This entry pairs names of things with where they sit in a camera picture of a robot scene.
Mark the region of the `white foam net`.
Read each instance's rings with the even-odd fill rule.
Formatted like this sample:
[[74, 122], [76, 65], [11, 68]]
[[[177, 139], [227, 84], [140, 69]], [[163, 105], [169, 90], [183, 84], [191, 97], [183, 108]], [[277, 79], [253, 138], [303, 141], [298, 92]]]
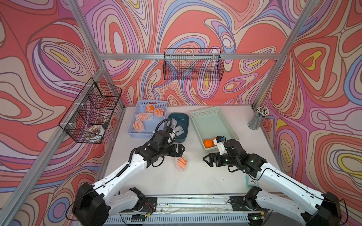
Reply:
[[171, 124], [171, 128], [174, 129], [177, 126], [178, 121], [174, 118], [172, 118], [172, 124]]
[[184, 133], [184, 129], [182, 128], [181, 125], [177, 126], [174, 128], [174, 133], [176, 136], [180, 136]]
[[176, 157], [175, 158], [175, 166], [176, 169], [180, 172], [184, 172], [187, 169], [188, 160], [185, 157]]

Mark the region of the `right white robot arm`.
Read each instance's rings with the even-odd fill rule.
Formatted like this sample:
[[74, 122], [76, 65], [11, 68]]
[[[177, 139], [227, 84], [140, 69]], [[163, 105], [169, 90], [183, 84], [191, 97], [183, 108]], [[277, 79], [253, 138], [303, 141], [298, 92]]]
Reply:
[[219, 151], [203, 158], [210, 167], [234, 167], [235, 171], [249, 175], [254, 181], [268, 183], [286, 195], [283, 198], [253, 186], [240, 200], [235, 196], [230, 198], [235, 208], [275, 211], [304, 226], [341, 225], [340, 201], [333, 193], [322, 193], [296, 181], [260, 155], [247, 153], [234, 139], [218, 136], [214, 144]]

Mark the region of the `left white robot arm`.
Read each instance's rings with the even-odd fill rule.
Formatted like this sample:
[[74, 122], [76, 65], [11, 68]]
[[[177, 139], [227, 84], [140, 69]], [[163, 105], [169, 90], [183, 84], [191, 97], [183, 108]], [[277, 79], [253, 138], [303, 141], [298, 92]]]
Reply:
[[108, 176], [93, 183], [84, 183], [77, 191], [72, 213], [83, 226], [102, 226], [108, 217], [123, 211], [145, 210], [145, 195], [137, 188], [119, 194], [119, 190], [135, 175], [158, 159], [181, 157], [185, 147], [175, 144], [171, 129], [156, 131], [144, 145], [131, 151], [127, 162]]

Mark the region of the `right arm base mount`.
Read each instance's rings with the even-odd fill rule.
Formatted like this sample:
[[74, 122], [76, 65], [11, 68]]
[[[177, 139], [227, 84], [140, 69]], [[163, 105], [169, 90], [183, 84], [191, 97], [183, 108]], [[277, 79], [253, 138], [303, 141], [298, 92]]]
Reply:
[[232, 206], [233, 211], [269, 211], [259, 206], [255, 200], [245, 196], [230, 196], [227, 203]]

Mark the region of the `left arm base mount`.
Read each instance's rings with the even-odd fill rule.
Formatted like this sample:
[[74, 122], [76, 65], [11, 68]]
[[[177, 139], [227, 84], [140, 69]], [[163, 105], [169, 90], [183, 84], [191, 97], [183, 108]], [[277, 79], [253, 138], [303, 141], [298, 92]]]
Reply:
[[154, 213], [157, 206], [157, 197], [156, 196], [146, 196], [141, 201], [136, 203], [136, 206], [133, 209], [128, 209], [122, 212], [131, 213], [131, 212], [145, 212], [145, 213]]

